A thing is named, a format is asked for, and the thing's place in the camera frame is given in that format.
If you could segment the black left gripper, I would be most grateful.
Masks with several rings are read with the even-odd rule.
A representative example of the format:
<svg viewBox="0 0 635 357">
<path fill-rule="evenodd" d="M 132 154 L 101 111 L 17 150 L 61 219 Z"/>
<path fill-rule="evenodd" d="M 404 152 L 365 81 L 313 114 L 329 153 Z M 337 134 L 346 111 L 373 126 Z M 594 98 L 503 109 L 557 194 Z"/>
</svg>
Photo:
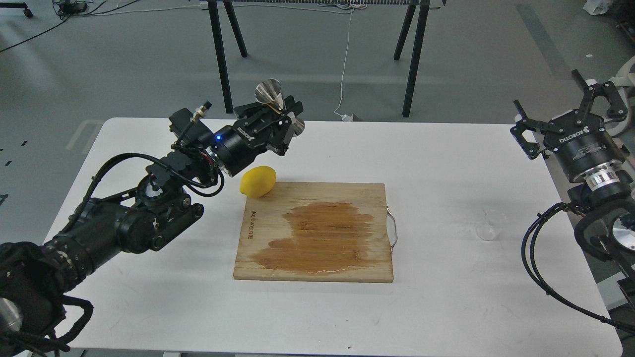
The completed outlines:
<svg viewBox="0 0 635 357">
<path fill-rule="evenodd" d="M 270 107 L 261 103 L 237 106 L 235 123 L 213 134 L 213 154 L 228 176 L 236 176 L 265 152 L 284 156 L 292 138 L 303 133 L 304 121 L 299 118 L 304 112 L 302 102 L 286 97 L 284 104 L 277 120 L 267 119 Z"/>
</svg>

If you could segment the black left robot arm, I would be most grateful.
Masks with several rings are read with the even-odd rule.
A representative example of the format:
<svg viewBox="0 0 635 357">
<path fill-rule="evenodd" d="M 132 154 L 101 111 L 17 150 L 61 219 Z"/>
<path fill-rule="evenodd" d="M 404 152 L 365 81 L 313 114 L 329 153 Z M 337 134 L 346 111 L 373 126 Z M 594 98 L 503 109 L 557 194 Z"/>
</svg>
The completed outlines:
<svg viewBox="0 0 635 357">
<path fill-rule="evenodd" d="M 181 109 L 170 116 L 169 129 L 177 140 L 165 157 L 126 152 L 110 158 L 50 241 L 1 245 L 3 357 L 69 351 L 94 310 L 87 300 L 68 296 L 70 290 L 120 252 L 141 254 L 167 246 L 204 214 L 190 191 L 216 196 L 225 176 L 235 176 L 264 152 L 283 156 L 305 127 L 299 118 L 303 104 L 292 96 L 238 106 L 237 120 L 216 132 L 201 121 L 210 108 L 206 102 L 195 112 Z M 150 161 L 140 183 L 94 197 L 106 173 L 132 158 Z"/>
</svg>

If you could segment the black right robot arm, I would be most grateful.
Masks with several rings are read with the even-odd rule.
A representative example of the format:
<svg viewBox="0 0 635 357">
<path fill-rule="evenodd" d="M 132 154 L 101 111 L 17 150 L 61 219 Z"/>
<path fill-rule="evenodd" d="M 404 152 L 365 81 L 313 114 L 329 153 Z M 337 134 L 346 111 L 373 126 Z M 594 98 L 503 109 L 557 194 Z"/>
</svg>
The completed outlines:
<svg viewBox="0 0 635 357">
<path fill-rule="evenodd" d="M 521 261 L 533 282 L 545 294 L 555 298 L 590 318 L 612 327 L 634 333 L 633 324 L 615 321 L 570 302 L 558 294 L 538 271 L 535 245 L 543 226 L 559 212 L 571 212 L 580 217 L 574 226 L 574 239 L 588 255 L 601 261 L 611 261 L 624 277 L 619 289 L 630 306 L 634 305 L 634 269 L 626 254 L 634 253 L 633 178 L 624 169 L 625 154 L 615 144 L 605 125 L 622 122 L 628 116 L 626 106 L 615 84 L 587 83 L 574 69 L 576 84 L 583 92 L 578 108 L 547 122 L 527 116 L 519 100 L 515 108 L 519 120 L 510 129 L 518 145 L 529 159 L 553 156 L 567 180 L 569 202 L 558 202 L 538 213 L 521 243 Z"/>
</svg>

